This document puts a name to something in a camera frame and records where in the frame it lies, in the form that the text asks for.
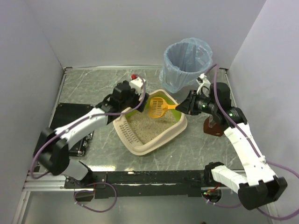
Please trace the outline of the orange plastic litter scoop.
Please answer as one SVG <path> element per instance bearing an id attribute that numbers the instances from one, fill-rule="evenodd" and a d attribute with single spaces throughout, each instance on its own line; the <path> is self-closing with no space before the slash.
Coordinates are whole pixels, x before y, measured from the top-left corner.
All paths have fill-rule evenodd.
<path id="1" fill-rule="evenodd" d="M 165 115 L 168 110 L 175 110 L 178 104 L 170 105 L 164 98 L 154 97 L 149 103 L 149 116 L 153 119 L 160 118 Z"/>

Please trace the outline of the brown wooden metronome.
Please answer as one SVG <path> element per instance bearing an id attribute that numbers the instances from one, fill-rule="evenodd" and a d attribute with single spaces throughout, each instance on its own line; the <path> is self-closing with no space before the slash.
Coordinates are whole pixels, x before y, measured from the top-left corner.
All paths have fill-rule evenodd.
<path id="1" fill-rule="evenodd" d="M 212 116 L 205 119 L 203 132 L 216 137 L 221 137 L 224 134 L 221 127 L 214 121 Z"/>

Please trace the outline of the beige green litter box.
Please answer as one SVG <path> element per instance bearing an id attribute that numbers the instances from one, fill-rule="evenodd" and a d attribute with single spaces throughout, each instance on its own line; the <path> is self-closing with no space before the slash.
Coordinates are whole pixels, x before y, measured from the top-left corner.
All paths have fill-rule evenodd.
<path id="1" fill-rule="evenodd" d="M 159 89 L 149 94 L 149 99 L 147 101 L 147 104 L 145 106 L 146 108 L 149 108 L 150 100 L 154 97 L 161 97 L 166 100 L 166 102 L 170 105 L 175 105 L 177 102 L 174 98 L 172 98 L 166 91 Z M 176 124 L 172 127 L 166 129 L 164 132 L 162 132 L 160 135 L 158 135 L 156 138 L 151 140 L 150 142 L 143 144 L 136 134 L 133 132 L 133 130 L 130 128 L 126 115 L 122 115 L 118 117 L 116 120 L 113 121 L 114 128 L 116 130 L 116 133 L 118 134 L 119 138 L 121 139 L 124 146 L 132 153 L 138 156 L 142 156 L 145 154 L 150 153 L 151 151 L 156 150 L 157 148 L 165 145 L 172 139 L 174 139 L 177 135 L 179 135 L 181 132 L 183 132 L 187 127 L 187 118 L 186 116 L 176 110 L 169 110 L 173 113 L 173 115 L 176 118 Z"/>

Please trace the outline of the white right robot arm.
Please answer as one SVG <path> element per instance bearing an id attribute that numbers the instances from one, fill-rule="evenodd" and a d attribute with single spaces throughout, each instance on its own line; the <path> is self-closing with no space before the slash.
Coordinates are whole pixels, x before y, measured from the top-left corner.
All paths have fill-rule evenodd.
<path id="1" fill-rule="evenodd" d="M 188 115 L 202 112 L 211 115 L 234 147 L 245 171 L 242 176 L 221 162 L 205 166 L 204 178 L 208 184 L 221 183 L 238 194 L 248 210 L 275 202 L 287 187 L 285 178 L 278 177 L 258 149 L 242 110 L 233 107 L 230 88 L 222 82 L 209 87 L 209 95 L 191 90 L 176 110 Z"/>

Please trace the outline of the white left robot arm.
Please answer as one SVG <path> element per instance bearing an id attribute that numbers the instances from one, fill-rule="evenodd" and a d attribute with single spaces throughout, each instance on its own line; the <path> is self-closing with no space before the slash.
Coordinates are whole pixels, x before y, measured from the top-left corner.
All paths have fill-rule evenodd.
<path id="1" fill-rule="evenodd" d="M 34 166 L 39 162 L 54 176 L 62 174 L 81 183 L 92 183 L 92 170 L 80 161 L 72 161 L 69 150 L 96 129 L 127 114 L 127 108 L 131 108 L 132 112 L 143 112 L 148 98 L 146 80 L 137 76 L 131 81 L 118 83 L 111 94 L 77 120 L 55 130 L 45 128 L 40 133 L 33 153 L 31 177 L 39 178 L 33 174 Z"/>

